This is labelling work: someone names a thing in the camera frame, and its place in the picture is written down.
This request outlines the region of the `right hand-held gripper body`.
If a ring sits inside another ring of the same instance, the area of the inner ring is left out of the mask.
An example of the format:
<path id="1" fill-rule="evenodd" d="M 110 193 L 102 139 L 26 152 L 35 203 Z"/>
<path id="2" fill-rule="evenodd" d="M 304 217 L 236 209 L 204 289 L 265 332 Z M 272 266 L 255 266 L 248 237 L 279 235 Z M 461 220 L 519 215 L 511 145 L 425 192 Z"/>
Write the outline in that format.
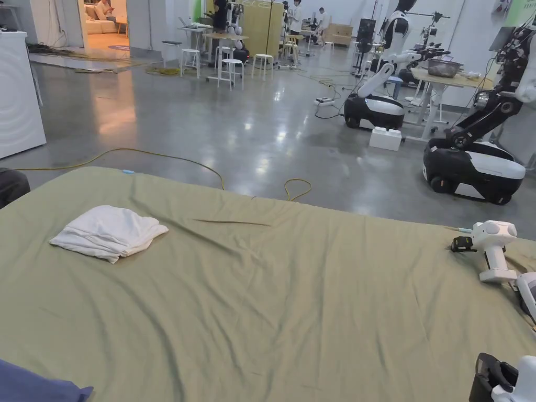
<path id="1" fill-rule="evenodd" d="M 523 356 L 518 365 L 518 378 L 512 392 L 495 387 L 495 401 L 535 401 L 535 356 Z"/>

